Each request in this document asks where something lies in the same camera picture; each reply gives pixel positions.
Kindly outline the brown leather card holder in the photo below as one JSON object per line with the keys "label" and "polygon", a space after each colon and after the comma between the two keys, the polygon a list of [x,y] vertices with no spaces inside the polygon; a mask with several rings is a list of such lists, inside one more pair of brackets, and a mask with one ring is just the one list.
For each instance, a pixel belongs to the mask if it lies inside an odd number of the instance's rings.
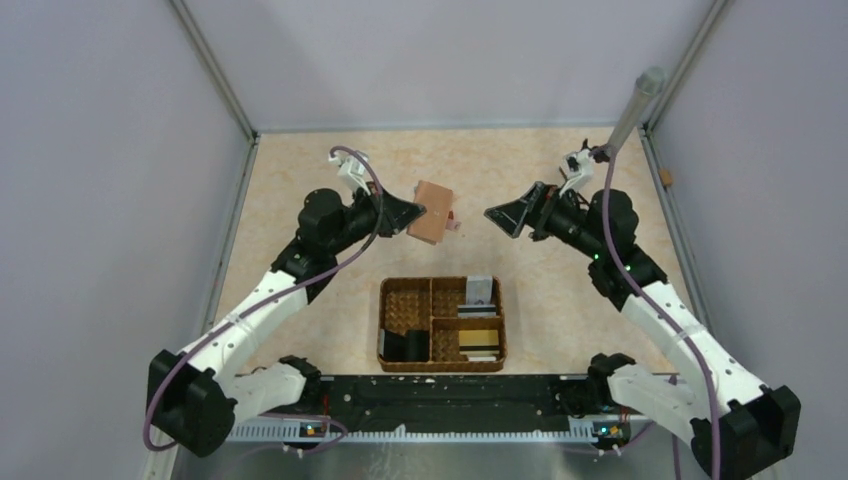
{"label": "brown leather card holder", "polygon": [[429,181],[420,180],[414,189],[413,202],[425,208],[425,213],[406,229],[412,238],[437,245],[447,231],[455,231],[458,223],[453,214],[454,191]]}

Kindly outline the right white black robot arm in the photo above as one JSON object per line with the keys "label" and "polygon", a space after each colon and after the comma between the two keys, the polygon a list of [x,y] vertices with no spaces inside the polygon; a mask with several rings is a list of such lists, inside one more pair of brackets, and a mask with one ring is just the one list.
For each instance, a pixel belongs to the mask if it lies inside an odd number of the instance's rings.
{"label": "right white black robot arm", "polygon": [[714,479],[748,479],[793,453],[799,397],[748,371],[686,307],[637,244],[639,218],[625,192],[605,188],[583,203],[538,182],[485,216],[512,238],[555,238],[586,255],[598,293],[648,335],[681,377],[674,385],[625,354],[599,354],[586,385],[594,409],[642,414],[686,443]]}

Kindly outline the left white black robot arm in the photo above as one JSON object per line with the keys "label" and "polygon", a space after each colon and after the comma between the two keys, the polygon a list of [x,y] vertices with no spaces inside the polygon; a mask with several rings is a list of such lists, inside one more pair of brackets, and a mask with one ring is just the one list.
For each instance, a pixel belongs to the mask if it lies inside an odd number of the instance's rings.
{"label": "left white black robot arm", "polygon": [[378,237],[399,234],[426,208],[379,192],[368,184],[351,204],[332,189],[310,192],[298,214],[293,239],[251,293],[206,334],[150,362],[143,441],[153,452],[157,428],[173,446],[197,457],[215,452],[232,429],[281,406],[308,413],[319,404],[319,370],[288,356],[257,373],[244,374],[250,357],[285,320],[309,306],[346,267],[338,255],[354,244],[367,249]]}

